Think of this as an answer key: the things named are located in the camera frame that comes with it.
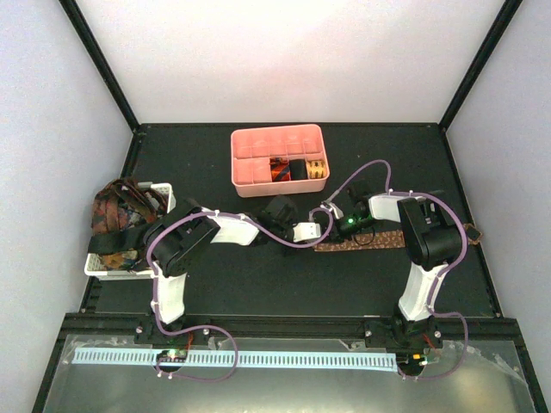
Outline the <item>brown floral tie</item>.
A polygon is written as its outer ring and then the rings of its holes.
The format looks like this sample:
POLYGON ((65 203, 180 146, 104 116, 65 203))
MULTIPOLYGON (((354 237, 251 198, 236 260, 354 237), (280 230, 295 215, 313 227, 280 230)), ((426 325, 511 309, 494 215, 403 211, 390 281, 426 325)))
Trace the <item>brown floral tie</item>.
POLYGON ((342 252, 353 250, 395 250, 406 246, 401 230, 382 231, 371 234, 359 234, 342 243, 319 243, 313 249, 316 252, 342 252))

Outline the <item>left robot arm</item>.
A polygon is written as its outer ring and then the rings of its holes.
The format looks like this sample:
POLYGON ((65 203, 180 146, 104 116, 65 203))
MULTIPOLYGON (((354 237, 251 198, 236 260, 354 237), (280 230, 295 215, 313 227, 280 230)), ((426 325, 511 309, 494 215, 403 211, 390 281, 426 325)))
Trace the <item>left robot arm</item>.
POLYGON ((178 342, 184 334, 184 287, 186 277, 201 254, 212 243, 232 243, 239 246, 266 244, 271 237, 259 230, 268 230, 288 242, 294 240, 294 227, 299 224, 296 205, 285 195, 277 195, 257 213, 245 216, 255 222, 251 225, 242 219, 220 215, 207 216, 208 209, 193 199, 156 221, 145 232, 143 243, 145 258, 153 262, 152 270, 158 281, 152 310, 159 316, 154 332, 166 343, 178 342), (163 235, 178 220, 202 213, 163 235))

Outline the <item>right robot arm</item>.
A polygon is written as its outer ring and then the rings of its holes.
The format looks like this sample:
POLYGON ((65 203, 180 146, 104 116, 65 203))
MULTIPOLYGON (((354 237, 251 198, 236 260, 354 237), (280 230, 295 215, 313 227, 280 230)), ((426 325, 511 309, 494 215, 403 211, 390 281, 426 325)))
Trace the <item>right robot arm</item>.
POLYGON ((443 201, 433 194, 395 192, 357 196, 355 211, 345 215, 329 198, 324 202, 335 217, 336 239, 353 238, 376 220, 400 224, 411 267, 406 288, 395 307, 391 334, 410 347, 430 329, 434 305, 445 276, 467 252, 464 227, 443 201))

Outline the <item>orange black rolled tie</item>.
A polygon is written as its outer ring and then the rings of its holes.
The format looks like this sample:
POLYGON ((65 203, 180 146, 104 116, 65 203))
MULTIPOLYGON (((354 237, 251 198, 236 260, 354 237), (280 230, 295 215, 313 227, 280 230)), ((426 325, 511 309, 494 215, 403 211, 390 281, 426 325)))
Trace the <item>orange black rolled tie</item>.
POLYGON ((271 157, 269 168, 272 182, 289 182, 291 171, 289 160, 282 157, 271 157))

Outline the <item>yellow black rolled tie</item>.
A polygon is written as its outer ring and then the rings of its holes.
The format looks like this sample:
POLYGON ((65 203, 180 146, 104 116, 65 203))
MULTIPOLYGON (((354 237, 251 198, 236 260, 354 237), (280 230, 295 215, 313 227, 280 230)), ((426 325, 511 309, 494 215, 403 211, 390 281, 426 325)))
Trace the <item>yellow black rolled tie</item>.
POLYGON ((309 179, 323 179, 326 175, 323 159, 306 161, 306 171, 309 179))

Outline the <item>pink divided organizer box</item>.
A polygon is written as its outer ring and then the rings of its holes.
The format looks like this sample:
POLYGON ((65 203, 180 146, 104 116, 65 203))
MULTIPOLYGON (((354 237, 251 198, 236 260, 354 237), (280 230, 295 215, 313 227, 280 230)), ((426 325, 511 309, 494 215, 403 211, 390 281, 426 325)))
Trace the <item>pink divided organizer box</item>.
POLYGON ((238 129, 231 135, 232 184, 242 198, 319 192, 331 174, 320 126, 303 124, 238 129), (269 159, 325 161, 323 179, 272 182, 269 159))

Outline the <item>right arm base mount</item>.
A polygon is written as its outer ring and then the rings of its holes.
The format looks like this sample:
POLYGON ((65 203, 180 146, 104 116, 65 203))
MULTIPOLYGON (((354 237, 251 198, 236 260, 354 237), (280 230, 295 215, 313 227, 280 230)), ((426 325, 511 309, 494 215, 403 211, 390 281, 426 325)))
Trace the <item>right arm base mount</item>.
POLYGON ((443 348, 432 317, 406 321, 402 316, 381 317, 364 324, 367 348, 384 348, 396 356, 400 373, 417 378, 443 348))

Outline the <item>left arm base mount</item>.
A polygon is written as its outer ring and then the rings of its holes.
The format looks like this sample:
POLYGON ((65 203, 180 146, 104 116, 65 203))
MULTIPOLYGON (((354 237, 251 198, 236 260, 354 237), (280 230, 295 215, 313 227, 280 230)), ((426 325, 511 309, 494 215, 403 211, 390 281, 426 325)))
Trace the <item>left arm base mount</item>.
POLYGON ((160 352, 156 355, 154 363, 159 365, 161 371, 173 373, 189 358, 190 351, 194 347, 206 346, 213 333, 214 330, 211 327, 203 326, 183 334, 166 334, 158 327, 156 318, 150 315, 139 320, 133 342, 159 349, 160 352))

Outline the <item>right black frame post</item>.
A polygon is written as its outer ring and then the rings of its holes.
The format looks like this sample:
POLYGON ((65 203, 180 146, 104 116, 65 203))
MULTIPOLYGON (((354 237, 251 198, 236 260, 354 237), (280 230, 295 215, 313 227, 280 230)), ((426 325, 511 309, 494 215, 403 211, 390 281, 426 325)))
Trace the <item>right black frame post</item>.
POLYGON ((465 75, 463 76, 457 90, 455 91, 443 117, 438 125, 439 129, 446 133, 458 115, 463 103, 467 100, 469 93, 484 70, 487 62, 502 39, 505 31, 511 24, 515 14, 520 8, 523 0, 506 0, 503 2, 499 12, 496 14, 492 25, 488 29, 485 38, 480 44, 476 54, 465 75))

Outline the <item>black frame post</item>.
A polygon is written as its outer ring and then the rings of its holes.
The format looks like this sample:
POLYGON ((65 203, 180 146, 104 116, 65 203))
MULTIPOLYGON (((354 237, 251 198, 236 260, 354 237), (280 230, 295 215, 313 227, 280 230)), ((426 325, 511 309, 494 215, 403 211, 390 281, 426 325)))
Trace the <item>black frame post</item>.
POLYGON ((523 0, 506 0, 503 2, 499 12, 496 14, 492 25, 488 29, 485 38, 480 44, 476 54, 465 75, 463 76, 457 90, 455 91, 443 117, 438 125, 439 129, 446 133, 458 115, 463 103, 467 100, 469 93, 484 70, 487 62, 502 39, 505 31, 511 24, 515 14, 520 8, 523 0))
POLYGON ((100 74, 105 86, 121 112, 125 122, 133 133, 140 128, 140 123, 132 110, 114 72, 111 69, 95 35, 93 34, 84 13, 75 0, 59 0, 65 15, 68 17, 78 38, 82 42, 91 61, 100 74))

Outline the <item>left black frame post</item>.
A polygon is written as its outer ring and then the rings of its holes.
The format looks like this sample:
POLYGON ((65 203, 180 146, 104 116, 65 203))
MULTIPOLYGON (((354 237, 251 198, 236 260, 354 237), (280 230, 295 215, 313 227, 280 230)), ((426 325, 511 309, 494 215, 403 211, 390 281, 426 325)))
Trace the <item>left black frame post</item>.
POLYGON ((65 15, 68 17, 78 38, 82 42, 91 61, 100 74, 105 86, 121 112, 125 122, 133 133, 140 128, 140 123, 132 110, 114 72, 111 69, 95 35, 93 34, 84 13, 75 0, 59 0, 65 15))

